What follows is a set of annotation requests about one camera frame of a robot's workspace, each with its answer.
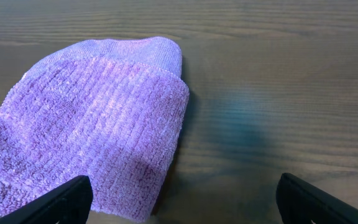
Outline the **purple microfibre cloth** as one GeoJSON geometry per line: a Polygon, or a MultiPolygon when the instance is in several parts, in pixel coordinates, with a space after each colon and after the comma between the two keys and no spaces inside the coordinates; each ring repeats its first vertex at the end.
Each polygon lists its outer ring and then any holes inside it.
{"type": "Polygon", "coordinates": [[[0,217],[85,175],[91,209],[146,221],[190,91],[164,37],[85,40],[33,65],[0,107],[0,217]]]}

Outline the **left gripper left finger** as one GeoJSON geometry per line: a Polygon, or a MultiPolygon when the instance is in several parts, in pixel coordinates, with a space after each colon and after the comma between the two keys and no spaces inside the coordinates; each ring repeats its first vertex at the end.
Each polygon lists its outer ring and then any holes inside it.
{"type": "Polygon", "coordinates": [[[90,178],[79,175],[3,216],[0,224],[85,224],[92,201],[90,178]]]}

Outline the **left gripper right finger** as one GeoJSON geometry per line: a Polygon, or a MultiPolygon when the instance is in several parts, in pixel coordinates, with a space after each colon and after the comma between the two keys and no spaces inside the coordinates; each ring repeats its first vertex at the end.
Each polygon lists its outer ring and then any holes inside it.
{"type": "Polygon", "coordinates": [[[358,224],[358,209],[291,173],[283,173],[276,203],[284,224],[358,224]]]}

